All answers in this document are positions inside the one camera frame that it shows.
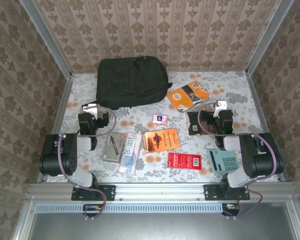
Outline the aluminium upright frame post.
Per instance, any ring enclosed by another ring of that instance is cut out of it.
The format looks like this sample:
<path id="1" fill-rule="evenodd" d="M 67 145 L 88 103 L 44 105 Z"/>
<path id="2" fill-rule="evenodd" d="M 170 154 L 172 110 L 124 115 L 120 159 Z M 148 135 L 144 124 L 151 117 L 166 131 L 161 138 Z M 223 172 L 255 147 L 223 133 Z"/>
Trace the aluminium upright frame post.
<path id="1" fill-rule="evenodd" d="M 271 41 L 275 37 L 279 27 L 281 26 L 284 18 L 286 17 L 288 11 L 293 5 L 294 0 L 280 0 L 276 10 L 274 11 L 265 31 L 260 38 L 248 64 L 245 69 L 246 74 L 251 76 L 256 70 L 258 64 L 260 63 L 262 57 L 265 55 L 267 48 L 269 47 Z"/>
<path id="2" fill-rule="evenodd" d="M 40 34 L 42 40 L 44 41 L 51 55 L 53 56 L 60 71 L 64 75 L 65 79 L 68 81 L 71 78 L 72 71 L 66 63 L 65 58 L 63 57 L 60 49 L 58 48 L 57 43 L 53 39 L 52 34 L 49 32 L 49 29 L 46 26 L 35 4 L 32 0 L 20 0 L 20 3 L 27 12 L 31 21 L 33 22 L 37 32 Z"/>

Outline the aluminium rear rail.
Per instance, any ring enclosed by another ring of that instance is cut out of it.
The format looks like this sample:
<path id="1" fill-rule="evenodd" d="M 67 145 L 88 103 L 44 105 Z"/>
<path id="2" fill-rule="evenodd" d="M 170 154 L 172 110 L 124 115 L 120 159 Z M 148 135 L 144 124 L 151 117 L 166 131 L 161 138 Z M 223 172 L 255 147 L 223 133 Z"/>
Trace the aluminium rear rail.
<path id="1" fill-rule="evenodd" d="M 169 72 L 246 72 L 245 68 L 210 68 L 210 69 L 166 69 Z M 93 71 L 73 71 L 71 74 L 97 74 L 98 70 Z"/>

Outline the red pack with barcode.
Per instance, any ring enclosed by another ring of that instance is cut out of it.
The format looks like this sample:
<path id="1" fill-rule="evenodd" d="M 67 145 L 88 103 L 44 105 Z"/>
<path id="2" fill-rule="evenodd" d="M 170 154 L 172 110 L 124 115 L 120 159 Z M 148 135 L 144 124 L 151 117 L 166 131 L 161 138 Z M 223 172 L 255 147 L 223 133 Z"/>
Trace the red pack with barcode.
<path id="1" fill-rule="evenodd" d="M 201 156 L 195 154 L 170 152 L 168 154 L 167 167 L 175 169 L 201 170 Z"/>

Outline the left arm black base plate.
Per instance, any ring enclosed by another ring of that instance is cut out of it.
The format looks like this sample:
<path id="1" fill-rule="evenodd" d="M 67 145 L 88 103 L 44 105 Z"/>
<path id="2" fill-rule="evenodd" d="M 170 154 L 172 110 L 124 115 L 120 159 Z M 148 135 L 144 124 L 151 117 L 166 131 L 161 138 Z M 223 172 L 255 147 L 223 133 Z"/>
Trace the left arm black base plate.
<path id="1" fill-rule="evenodd" d="M 98 189 L 104 193 L 107 201 L 114 201 L 116 195 L 115 185 L 100 185 Z M 71 194 L 72 201 L 102 201 L 103 197 L 96 191 L 85 190 L 82 188 L 73 187 Z"/>

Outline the aluminium mounting rail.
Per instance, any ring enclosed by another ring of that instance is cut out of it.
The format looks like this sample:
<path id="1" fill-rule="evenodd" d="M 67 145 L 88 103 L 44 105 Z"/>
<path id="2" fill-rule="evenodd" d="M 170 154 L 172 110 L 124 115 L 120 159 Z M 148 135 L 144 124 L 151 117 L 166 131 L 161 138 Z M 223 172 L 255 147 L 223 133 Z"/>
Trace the aluminium mounting rail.
<path id="1" fill-rule="evenodd" d="M 115 183 L 114 203 L 203 202 L 204 185 L 214 183 Z M 291 182 L 256 182 L 249 186 L 264 202 L 287 202 L 297 198 Z M 32 183 L 27 198 L 42 202 L 69 202 L 73 187 L 63 182 Z"/>

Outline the grey pen box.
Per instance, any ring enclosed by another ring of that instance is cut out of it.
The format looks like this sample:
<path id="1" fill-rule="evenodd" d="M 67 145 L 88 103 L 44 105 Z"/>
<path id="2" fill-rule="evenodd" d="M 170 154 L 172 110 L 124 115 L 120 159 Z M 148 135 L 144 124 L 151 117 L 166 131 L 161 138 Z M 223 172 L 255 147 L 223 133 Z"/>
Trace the grey pen box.
<path id="1" fill-rule="evenodd" d="M 110 133 L 103 148 L 103 161 L 116 164 L 121 162 L 126 136 L 127 135 L 125 133 Z"/>

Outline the grey metal panel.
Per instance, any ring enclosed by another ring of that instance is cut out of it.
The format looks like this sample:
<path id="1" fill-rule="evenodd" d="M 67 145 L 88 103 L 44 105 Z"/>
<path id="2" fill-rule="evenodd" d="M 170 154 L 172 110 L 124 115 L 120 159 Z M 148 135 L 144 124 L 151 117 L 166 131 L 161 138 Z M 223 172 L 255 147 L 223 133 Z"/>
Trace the grey metal panel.
<path id="1" fill-rule="evenodd" d="M 300 207 L 262 203 L 241 217 L 221 213 L 102 213 L 39 211 L 27 204 L 13 240 L 300 240 Z"/>

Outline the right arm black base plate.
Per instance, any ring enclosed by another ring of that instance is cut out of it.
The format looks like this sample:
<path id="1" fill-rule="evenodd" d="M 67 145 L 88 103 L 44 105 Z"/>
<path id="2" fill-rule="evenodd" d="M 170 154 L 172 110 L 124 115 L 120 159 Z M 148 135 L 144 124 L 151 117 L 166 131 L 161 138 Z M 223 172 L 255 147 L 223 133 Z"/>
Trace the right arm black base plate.
<path id="1" fill-rule="evenodd" d="M 203 190 L 206 201 L 250 200 L 250 194 L 244 187 L 222 188 L 220 184 L 205 184 Z"/>

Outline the dark brown book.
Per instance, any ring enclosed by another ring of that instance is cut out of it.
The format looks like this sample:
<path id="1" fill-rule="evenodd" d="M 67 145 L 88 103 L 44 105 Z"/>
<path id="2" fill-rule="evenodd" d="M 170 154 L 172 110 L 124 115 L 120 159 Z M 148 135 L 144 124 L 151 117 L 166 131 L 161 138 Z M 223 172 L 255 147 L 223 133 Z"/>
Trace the dark brown book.
<path id="1" fill-rule="evenodd" d="M 207 133 L 202 130 L 198 121 L 198 111 L 187 112 L 188 134 L 190 136 L 206 135 Z M 202 110 L 200 112 L 199 120 L 201 125 L 210 133 L 216 133 L 215 118 L 213 111 Z"/>

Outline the teal calculator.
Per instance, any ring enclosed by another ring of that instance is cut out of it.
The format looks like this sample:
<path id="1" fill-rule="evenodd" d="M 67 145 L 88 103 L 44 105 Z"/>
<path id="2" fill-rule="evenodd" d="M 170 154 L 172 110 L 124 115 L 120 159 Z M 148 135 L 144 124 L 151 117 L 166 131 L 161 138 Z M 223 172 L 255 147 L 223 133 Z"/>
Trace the teal calculator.
<path id="1" fill-rule="evenodd" d="M 234 151 L 208 148 L 207 155 L 216 174 L 228 174 L 239 168 L 237 155 Z"/>

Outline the small pink eraser pack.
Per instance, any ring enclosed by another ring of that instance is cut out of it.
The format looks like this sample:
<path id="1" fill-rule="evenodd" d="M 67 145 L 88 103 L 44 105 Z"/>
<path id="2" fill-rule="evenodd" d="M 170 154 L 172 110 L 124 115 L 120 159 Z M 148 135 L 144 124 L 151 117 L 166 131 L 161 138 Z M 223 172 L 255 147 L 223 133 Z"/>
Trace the small pink eraser pack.
<path id="1" fill-rule="evenodd" d="M 168 116 L 164 114 L 154 114 L 153 115 L 153 124 L 166 125 L 168 121 Z"/>

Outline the orange sunset cover book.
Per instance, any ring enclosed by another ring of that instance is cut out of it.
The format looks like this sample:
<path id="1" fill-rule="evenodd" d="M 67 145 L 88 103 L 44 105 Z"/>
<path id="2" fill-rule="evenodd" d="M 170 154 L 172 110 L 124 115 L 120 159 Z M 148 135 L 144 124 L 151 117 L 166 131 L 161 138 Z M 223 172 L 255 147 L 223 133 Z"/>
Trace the orange sunset cover book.
<path id="1" fill-rule="evenodd" d="M 147 153 L 176 150 L 180 147 L 176 128 L 148 131 L 143 135 Z"/>

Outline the clear ruler set package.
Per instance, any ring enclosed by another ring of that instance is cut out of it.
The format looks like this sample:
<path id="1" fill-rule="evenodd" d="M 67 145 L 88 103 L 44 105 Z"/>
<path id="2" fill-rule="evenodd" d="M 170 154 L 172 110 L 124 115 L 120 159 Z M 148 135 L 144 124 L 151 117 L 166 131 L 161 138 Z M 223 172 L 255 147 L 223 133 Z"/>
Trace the clear ruler set package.
<path id="1" fill-rule="evenodd" d="M 118 171 L 123 174 L 133 174 L 139 158 L 142 135 L 129 133 L 127 135 Z"/>

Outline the black backpack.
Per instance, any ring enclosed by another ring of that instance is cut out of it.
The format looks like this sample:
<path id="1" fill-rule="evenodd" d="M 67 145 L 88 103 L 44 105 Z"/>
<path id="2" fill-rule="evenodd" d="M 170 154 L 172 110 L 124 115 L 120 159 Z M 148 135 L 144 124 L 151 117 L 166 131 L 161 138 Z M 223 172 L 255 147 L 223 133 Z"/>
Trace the black backpack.
<path id="1" fill-rule="evenodd" d="M 154 56 L 103 59 L 97 73 L 96 101 L 112 110 L 162 101 L 172 83 Z"/>

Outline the floral white tablecloth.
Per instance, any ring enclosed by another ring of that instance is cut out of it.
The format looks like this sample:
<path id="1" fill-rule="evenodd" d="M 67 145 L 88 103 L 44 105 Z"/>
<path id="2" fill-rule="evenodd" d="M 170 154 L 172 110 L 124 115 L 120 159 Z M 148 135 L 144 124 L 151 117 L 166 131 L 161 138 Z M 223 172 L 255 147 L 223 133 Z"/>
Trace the floral white tablecloth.
<path id="1" fill-rule="evenodd" d="M 210 101 L 225 100 L 233 112 L 233 130 L 236 133 L 260 133 L 261 123 L 244 71 L 203 71 L 169 72 L 172 90 L 181 88 L 193 81 L 210 93 Z M 165 128 L 176 129 L 179 140 L 178 153 L 201 156 L 201 170 L 169 168 L 168 152 L 147 153 L 140 147 L 135 172 L 120 173 L 119 165 L 103 161 L 107 128 L 101 128 L 96 149 L 80 151 L 78 165 L 92 172 L 102 183 L 201 183 L 218 182 L 220 175 L 214 173 L 208 157 L 208 149 L 216 147 L 211 135 L 189 135 L 186 113 L 179 112 L 168 98 L 162 101 L 132 108 L 120 108 L 111 116 L 109 128 L 116 133 L 144 134 L 161 130 L 160 124 L 153 123 L 154 114 L 167 115 Z"/>

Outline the aluminium side rail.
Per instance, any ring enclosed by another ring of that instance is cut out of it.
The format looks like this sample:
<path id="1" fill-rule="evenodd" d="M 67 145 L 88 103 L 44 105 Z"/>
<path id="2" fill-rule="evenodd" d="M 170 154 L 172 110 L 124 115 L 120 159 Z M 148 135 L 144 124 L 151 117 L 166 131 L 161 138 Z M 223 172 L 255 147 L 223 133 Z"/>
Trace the aluminium side rail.
<path id="1" fill-rule="evenodd" d="M 73 75 L 71 74 L 65 83 L 63 93 L 61 96 L 61 100 L 60 100 L 60 103 L 58 106 L 58 110 L 55 115 L 54 124 L 53 124 L 52 130 L 50 132 L 51 134 L 59 134 L 60 133 L 60 130 L 62 127 L 62 122 L 63 122 L 64 115 L 65 115 L 66 108 L 67 108 L 67 104 L 69 101 L 69 97 L 71 95 L 73 81 L 74 81 Z"/>
<path id="2" fill-rule="evenodd" d="M 246 79 L 247 79 L 247 82 L 248 82 L 248 85 L 250 88 L 251 96 L 254 101 L 256 112 L 257 112 L 257 115 L 258 115 L 258 118 L 260 121 L 261 129 L 263 130 L 263 132 L 269 132 L 270 130 L 269 130 L 262 106 L 261 106 L 261 102 L 260 102 L 256 87 L 254 85 L 253 78 L 247 72 L 245 73 L 245 75 L 246 75 Z"/>

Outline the orange book with photo cover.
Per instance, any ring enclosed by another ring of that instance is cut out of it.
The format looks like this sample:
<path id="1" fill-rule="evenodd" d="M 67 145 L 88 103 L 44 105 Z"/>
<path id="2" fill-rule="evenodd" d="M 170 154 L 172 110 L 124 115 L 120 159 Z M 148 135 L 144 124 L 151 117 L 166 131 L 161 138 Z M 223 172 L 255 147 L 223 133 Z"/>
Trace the orange book with photo cover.
<path id="1" fill-rule="evenodd" d="M 211 94 L 204 90 L 197 80 L 173 90 L 166 96 L 180 113 L 187 112 L 211 98 Z"/>

